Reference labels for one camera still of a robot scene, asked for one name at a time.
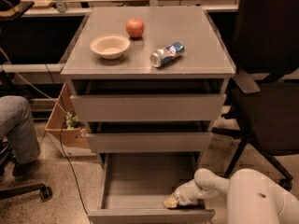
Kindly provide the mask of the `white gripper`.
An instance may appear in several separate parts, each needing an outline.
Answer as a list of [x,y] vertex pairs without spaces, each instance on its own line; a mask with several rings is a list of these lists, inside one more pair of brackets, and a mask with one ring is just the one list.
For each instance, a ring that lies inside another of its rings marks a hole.
[[198,205],[201,200],[202,188],[194,181],[189,181],[178,188],[173,196],[167,197],[163,205],[165,208],[174,209],[177,206]]

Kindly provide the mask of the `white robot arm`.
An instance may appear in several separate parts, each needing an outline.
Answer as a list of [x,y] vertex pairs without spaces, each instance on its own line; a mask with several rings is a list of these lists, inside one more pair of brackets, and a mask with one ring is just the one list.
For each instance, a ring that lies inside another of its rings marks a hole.
[[197,205],[219,193],[226,195],[227,224],[299,224],[299,201],[266,175],[241,169],[231,178],[198,169],[163,202],[165,208]]

